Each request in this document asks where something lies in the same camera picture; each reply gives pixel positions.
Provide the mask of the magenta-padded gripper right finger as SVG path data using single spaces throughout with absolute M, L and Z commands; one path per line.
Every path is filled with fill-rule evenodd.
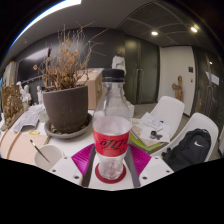
M 128 145 L 125 162 L 135 188 L 146 186 L 173 173 L 160 157 L 150 156 L 131 144 Z

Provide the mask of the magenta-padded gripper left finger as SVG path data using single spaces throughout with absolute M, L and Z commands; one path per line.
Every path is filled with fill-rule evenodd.
M 90 144 L 71 157 L 63 156 L 50 169 L 50 172 L 76 185 L 88 187 L 90 184 L 94 157 L 94 145 Z

